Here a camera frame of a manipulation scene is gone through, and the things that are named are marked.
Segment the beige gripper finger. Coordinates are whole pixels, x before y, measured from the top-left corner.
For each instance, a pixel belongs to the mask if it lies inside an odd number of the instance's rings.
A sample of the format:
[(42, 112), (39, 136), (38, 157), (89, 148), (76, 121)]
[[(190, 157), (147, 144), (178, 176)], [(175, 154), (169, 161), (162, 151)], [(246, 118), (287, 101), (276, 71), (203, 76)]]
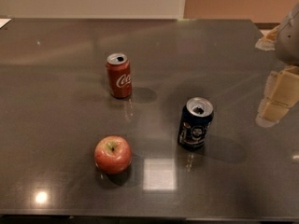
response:
[(265, 50), (265, 51), (274, 50), (275, 49), (275, 43), (276, 43), (277, 35), (278, 35), (278, 27), (276, 26), (272, 30), (266, 31), (263, 34), (263, 37), (260, 38), (256, 42), (255, 48), (256, 49), (260, 49), (260, 50)]
[(288, 65), (272, 71), (266, 80), (256, 123), (264, 128), (278, 124), (299, 102), (299, 67)]

